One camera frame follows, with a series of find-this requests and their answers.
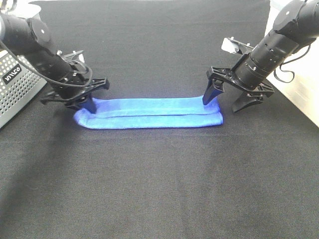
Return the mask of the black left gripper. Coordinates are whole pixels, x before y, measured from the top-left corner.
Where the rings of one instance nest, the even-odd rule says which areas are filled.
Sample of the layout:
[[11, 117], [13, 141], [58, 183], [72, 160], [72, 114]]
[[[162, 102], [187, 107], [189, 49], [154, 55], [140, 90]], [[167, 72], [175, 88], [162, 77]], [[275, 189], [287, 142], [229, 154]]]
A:
[[93, 71], [86, 63], [68, 61], [63, 54], [40, 53], [39, 74], [52, 88], [41, 98], [41, 103], [59, 102], [75, 111], [82, 109], [83, 105], [84, 109], [95, 114], [97, 108], [92, 92], [110, 87], [108, 79], [94, 79]]

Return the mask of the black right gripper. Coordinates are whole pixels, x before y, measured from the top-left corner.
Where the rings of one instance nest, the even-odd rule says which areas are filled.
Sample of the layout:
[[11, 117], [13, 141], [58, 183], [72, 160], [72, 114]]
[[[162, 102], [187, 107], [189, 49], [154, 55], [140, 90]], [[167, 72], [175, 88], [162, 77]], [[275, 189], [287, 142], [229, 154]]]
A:
[[232, 105], [234, 113], [261, 104], [264, 95], [270, 97], [274, 93], [273, 88], [263, 82], [266, 76], [249, 54], [244, 54], [232, 68], [210, 67], [206, 73], [208, 85], [202, 97], [204, 105], [223, 93], [224, 83], [243, 91]]

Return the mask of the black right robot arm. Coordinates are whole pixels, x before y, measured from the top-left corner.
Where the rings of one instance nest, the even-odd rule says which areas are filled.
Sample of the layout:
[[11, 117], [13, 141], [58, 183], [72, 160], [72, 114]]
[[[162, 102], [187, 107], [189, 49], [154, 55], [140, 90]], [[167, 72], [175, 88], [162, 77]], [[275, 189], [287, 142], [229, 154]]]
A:
[[255, 46], [233, 38], [225, 38], [222, 48], [231, 54], [240, 55], [231, 68], [210, 67], [207, 71], [208, 85], [203, 95], [204, 105], [209, 104], [224, 92], [228, 83], [242, 91], [232, 105], [238, 112], [244, 108], [261, 104], [274, 90], [264, 80], [285, 59], [310, 45], [319, 36], [319, 2], [317, 0], [293, 0], [282, 8], [268, 34]]

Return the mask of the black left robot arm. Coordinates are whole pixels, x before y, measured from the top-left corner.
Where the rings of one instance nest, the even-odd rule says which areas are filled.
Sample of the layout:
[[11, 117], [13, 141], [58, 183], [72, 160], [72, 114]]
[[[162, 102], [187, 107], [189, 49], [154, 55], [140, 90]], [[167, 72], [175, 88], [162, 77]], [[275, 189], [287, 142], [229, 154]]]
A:
[[96, 112], [91, 94], [95, 90], [107, 90], [109, 81], [92, 77], [92, 69], [84, 62], [82, 51], [64, 55], [43, 21], [2, 13], [0, 44], [13, 57], [24, 56], [31, 64], [29, 69], [52, 87], [52, 91], [41, 98], [43, 104], [61, 102], [74, 110]]

